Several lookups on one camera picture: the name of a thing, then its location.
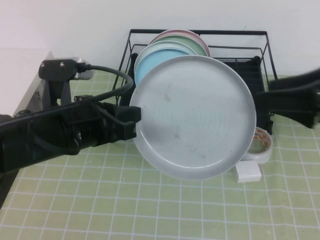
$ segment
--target green grid mat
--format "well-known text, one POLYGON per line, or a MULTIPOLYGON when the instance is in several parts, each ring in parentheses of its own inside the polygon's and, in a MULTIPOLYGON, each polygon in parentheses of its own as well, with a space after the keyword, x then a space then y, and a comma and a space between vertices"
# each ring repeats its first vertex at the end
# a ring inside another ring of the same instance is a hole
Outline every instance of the green grid mat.
MULTIPOLYGON (((95 73, 72 82, 72 95, 109 91, 114 79, 95 73)), ((22 169, 0 210, 0 239, 319 240, 320 128, 273 120, 273 155, 259 182, 236 183, 233 170, 173 178, 132 140, 22 169)))

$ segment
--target pink plate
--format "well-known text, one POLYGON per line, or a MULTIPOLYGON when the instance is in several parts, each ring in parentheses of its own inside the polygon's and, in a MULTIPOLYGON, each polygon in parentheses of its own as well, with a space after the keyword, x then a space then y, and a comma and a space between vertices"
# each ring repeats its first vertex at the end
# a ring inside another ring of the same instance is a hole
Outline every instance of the pink plate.
POLYGON ((156 41, 158 39, 161 39, 163 37, 167 37, 167 36, 170 36, 170 35, 185 36, 187 38, 190 38, 190 39, 196 41, 198 44, 200 44, 201 47, 203 47, 205 52, 208 54, 208 57, 211 56, 209 47, 205 43, 205 41, 200 36, 195 34, 193 31, 189 31, 189 30, 172 29, 172 30, 163 31, 162 33, 158 34, 154 39, 152 39, 151 42, 149 43, 149 45, 152 44, 154 41, 156 41))

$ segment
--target black metal dish rack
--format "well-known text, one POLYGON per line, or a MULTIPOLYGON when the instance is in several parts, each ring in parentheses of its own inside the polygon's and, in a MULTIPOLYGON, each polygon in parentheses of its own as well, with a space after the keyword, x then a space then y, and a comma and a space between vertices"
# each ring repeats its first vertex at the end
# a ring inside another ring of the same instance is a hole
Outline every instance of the black metal dish rack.
MULTIPOLYGON (((119 71, 125 72, 133 79, 134 65, 138 54, 163 29, 131 29, 119 71)), ((266 31, 231 31, 231 30, 192 30, 208 44, 211 56, 234 69, 245 81, 252 93, 264 92, 269 79, 277 80, 277 73, 271 54, 269 38, 266 31)), ((118 76, 113 88, 124 84, 118 76)), ((133 90, 116 98, 116 103, 128 106, 133 90)), ((269 112, 256 109, 256 125, 272 134, 273 121, 269 112)))

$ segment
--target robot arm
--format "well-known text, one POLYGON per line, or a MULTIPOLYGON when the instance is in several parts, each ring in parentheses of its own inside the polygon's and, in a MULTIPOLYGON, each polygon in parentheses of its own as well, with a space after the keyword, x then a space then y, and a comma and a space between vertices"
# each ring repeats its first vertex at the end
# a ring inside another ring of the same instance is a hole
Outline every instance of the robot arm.
POLYGON ((45 60, 38 73, 44 81, 43 110, 0 115, 0 177, 61 155, 76 155, 81 149, 136 137, 139 107, 100 102, 129 91, 134 85, 130 76, 75 59, 45 60), (76 96, 71 102, 69 81, 90 78, 92 70, 117 74, 126 84, 97 96, 76 96))

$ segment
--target green plate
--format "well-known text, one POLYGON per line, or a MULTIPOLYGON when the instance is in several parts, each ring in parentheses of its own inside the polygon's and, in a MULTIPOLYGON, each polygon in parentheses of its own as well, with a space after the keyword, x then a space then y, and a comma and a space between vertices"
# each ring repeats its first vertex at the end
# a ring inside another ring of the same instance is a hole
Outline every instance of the green plate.
POLYGON ((182 44, 185 44, 188 47, 192 48, 198 55, 206 56, 206 57, 208 56, 207 52, 204 50, 204 48, 199 43, 197 43, 196 41, 194 41, 186 36, 180 36, 180 35, 164 36, 164 37, 159 38, 156 41, 154 41, 154 43, 160 42, 160 41, 175 41, 178 43, 182 43, 182 44))

